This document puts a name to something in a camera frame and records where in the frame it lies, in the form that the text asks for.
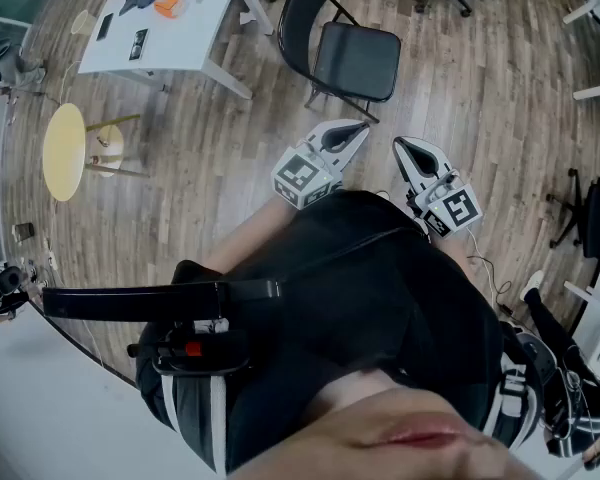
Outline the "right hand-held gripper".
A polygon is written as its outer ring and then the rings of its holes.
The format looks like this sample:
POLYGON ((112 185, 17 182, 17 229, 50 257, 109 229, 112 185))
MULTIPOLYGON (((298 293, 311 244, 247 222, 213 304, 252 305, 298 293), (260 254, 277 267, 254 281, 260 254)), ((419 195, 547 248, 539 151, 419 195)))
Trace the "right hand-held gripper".
POLYGON ((451 170, 443 150, 423 139, 400 136, 392 143, 398 169, 415 193, 407 199, 415 215, 446 239, 482 217, 475 192, 451 170), (422 173, 443 173, 422 182, 422 173))

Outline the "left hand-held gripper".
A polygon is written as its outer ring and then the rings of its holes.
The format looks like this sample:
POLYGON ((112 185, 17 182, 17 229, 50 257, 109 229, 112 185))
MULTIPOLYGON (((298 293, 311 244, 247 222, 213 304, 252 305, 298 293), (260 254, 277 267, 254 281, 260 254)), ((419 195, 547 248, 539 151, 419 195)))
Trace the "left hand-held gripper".
POLYGON ((288 147, 274 166, 274 192, 298 210, 329 195, 369 131, 368 123, 355 119, 318 124, 300 143, 288 147))

